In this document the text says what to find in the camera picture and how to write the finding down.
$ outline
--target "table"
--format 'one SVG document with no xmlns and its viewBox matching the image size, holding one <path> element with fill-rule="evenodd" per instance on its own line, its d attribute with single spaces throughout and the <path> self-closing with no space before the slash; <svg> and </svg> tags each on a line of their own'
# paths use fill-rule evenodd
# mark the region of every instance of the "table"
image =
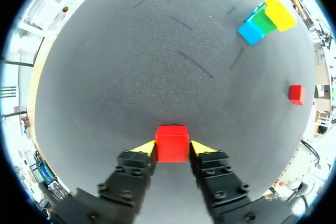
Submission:
<svg viewBox="0 0 336 224">
<path fill-rule="evenodd" d="M 96 195 L 122 150 L 176 123 L 226 152 L 260 197 L 302 137 L 315 81 L 299 16 L 254 46 L 237 33 L 262 1 L 86 0 L 53 44 L 36 98 L 36 139 L 62 181 Z M 305 106 L 288 100 L 291 84 L 305 87 Z M 211 223 L 188 163 L 158 164 L 137 223 L 158 219 Z"/>
</svg>

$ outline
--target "red cube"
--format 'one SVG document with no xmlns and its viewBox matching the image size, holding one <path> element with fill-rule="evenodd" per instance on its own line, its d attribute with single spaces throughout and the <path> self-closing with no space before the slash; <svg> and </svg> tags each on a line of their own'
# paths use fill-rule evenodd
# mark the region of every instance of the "red cube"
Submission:
<svg viewBox="0 0 336 224">
<path fill-rule="evenodd" d="M 303 106 L 306 97 L 304 90 L 302 85 L 291 85 L 289 88 L 289 100 L 295 105 Z"/>
<path fill-rule="evenodd" d="M 185 126 L 160 126 L 155 134 L 157 161 L 188 162 L 189 132 Z"/>
</svg>

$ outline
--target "blue cube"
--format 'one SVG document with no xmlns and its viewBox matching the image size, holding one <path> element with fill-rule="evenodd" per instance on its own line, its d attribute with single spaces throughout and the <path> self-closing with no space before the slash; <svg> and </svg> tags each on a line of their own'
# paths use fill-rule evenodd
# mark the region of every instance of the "blue cube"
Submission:
<svg viewBox="0 0 336 224">
<path fill-rule="evenodd" d="M 238 32 L 243 38 L 250 44 L 253 45 L 260 40 L 262 40 L 265 36 L 264 31 L 257 26 L 256 23 L 252 20 L 253 17 L 248 19 L 243 25 L 239 28 Z"/>
</svg>

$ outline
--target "bolt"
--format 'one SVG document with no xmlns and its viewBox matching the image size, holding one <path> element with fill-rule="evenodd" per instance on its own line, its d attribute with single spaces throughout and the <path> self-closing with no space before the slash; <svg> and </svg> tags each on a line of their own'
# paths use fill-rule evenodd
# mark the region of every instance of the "bolt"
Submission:
<svg viewBox="0 0 336 224">
<path fill-rule="evenodd" d="M 240 187 L 241 191 L 243 192 L 248 192 L 250 190 L 250 186 L 247 185 L 247 184 L 242 184 L 241 187 Z"/>
<path fill-rule="evenodd" d="M 100 184 L 98 184 L 98 190 L 100 190 L 100 191 L 106 191 L 107 190 L 107 186 L 104 183 L 100 183 Z"/>
<path fill-rule="evenodd" d="M 130 200 L 133 197 L 133 195 L 130 191 L 124 190 L 121 192 L 121 197 Z"/>
<path fill-rule="evenodd" d="M 245 216 L 245 221 L 247 223 L 254 223 L 256 221 L 256 218 L 257 216 L 252 213 L 252 212 L 249 212 L 246 216 Z"/>
<path fill-rule="evenodd" d="M 141 170 L 138 168 L 135 168 L 132 170 L 132 175 L 133 176 L 140 176 L 141 175 Z"/>
<path fill-rule="evenodd" d="M 120 166 L 120 165 L 117 165 L 115 167 L 115 171 L 116 171 L 116 173 L 123 173 L 124 172 L 124 168 L 122 166 Z"/>
<path fill-rule="evenodd" d="M 219 200 L 219 199 L 224 199 L 226 197 L 226 191 L 217 191 L 214 195 L 214 198 Z"/>
<path fill-rule="evenodd" d="M 232 167 L 231 166 L 225 166 L 224 167 L 224 171 L 226 171 L 227 173 L 231 173 L 232 172 Z"/>
<path fill-rule="evenodd" d="M 212 169 L 208 169 L 208 170 L 205 171 L 206 175 L 213 175 L 214 173 L 215 173 L 215 171 L 212 170 Z"/>
</svg>

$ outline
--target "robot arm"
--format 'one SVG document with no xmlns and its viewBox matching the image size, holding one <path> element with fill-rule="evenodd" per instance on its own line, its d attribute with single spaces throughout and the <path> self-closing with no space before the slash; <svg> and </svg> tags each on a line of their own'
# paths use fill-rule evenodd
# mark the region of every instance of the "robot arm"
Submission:
<svg viewBox="0 0 336 224">
<path fill-rule="evenodd" d="M 154 174 L 156 147 L 155 141 L 151 141 L 145 148 L 122 152 L 114 172 L 98 185 L 99 197 L 78 189 L 75 196 L 68 196 L 54 207 L 51 221 L 55 224 L 134 223 Z M 291 215 L 293 201 L 260 198 L 251 202 L 249 186 L 234 173 L 224 152 L 191 141 L 189 160 L 215 224 L 297 221 Z"/>
</svg>

